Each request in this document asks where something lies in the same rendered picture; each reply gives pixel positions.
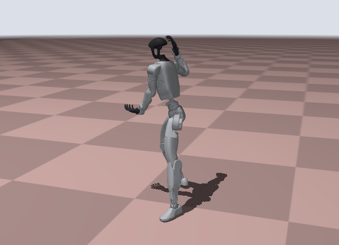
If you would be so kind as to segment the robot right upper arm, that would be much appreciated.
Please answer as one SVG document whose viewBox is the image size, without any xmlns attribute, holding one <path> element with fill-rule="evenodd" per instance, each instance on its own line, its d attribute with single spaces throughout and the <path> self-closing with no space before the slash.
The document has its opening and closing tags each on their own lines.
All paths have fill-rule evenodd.
<svg viewBox="0 0 339 245">
<path fill-rule="evenodd" d="M 177 62 L 174 62 L 174 63 L 175 63 L 175 65 L 176 65 L 176 70 L 177 70 L 177 73 L 178 73 L 178 74 L 180 74 L 181 76 L 187 76 L 187 75 L 189 74 L 189 73 L 187 73 L 187 72 L 185 71 L 185 68 L 184 68 L 184 67 L 178 65 Z"/>
</svg>

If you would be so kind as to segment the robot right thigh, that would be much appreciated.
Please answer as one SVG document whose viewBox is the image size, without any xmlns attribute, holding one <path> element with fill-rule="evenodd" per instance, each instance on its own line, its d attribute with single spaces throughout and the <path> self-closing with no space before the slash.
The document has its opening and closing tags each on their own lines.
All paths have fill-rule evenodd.
<svg viewBox="0 0 339 245">
<path fill-rule="evenodd" d="M 165 129 L 166 129 L 166 125 L 169 119 L 169 115 L 167 116 L 167 118 L 165 119 L 165 121 L 163 122 L 162 128 L 161 128 L 161 133 L 160 133 L 160 149 L 164 152 L 164 137 L 165 137 Z"/>
</svg>

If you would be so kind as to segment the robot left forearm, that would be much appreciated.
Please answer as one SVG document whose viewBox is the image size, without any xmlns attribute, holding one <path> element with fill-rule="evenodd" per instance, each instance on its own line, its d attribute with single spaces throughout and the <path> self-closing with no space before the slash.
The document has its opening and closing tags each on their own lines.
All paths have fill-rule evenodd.
<svg viewBox="0 0 339 245">
<path fill-rule="evenodd" d="M 143 101 L 139 105 L 140 113 L 139 115 L 143 115 L 145 113 L 145 110 L 148 108 L 149 104 L 152 102 L 151 99 L 151 92 L 149 90 L 145 91 L 145 95 L 143 98 Z"/>
</svg>

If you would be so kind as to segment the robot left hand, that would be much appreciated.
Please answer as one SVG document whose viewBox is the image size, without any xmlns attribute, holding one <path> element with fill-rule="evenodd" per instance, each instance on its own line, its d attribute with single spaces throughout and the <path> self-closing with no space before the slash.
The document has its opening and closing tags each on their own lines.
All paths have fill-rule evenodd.
<svg viewBox="0 0 339 245">
<path fill-rule="evenodd" d="M 136 113 L 137 115 L 138 115 L 138 113 L 140 113 L 140 109 L 138 109 L 138 108 L 133 108 L 133 105 L 132 105 L 132 108 L 130 107 L 130 105 L 129 105 L 129 107 L 128 107 L 128 104 L 127 104 L 127 107 L 126 107 L 126 105 L 124 105 L 124 108 L 126 109 L 126 110 L 128 110 L 128 111 L 130 111 L 130 112 L 132 112 L 132 113 Z"/>
</svg>

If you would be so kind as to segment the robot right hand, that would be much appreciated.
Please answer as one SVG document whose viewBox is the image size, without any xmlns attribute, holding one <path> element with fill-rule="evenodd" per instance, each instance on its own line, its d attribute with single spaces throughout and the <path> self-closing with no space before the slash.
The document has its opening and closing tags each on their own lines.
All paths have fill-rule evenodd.
<svg viewBox="0 0 339 245">
<path fill-rule="evenodd" d="M 173 40 L 173 38 L 171 36 L 166 36 L 166 39 L 170 39 L 168 41 L 171 41 L 172 43 L 172 51 L 174 52 L 175 56 L 178 56 L 179 55 L 179 48 L 177 47 L 176 45 L 176 42 Z"/>
</svg>

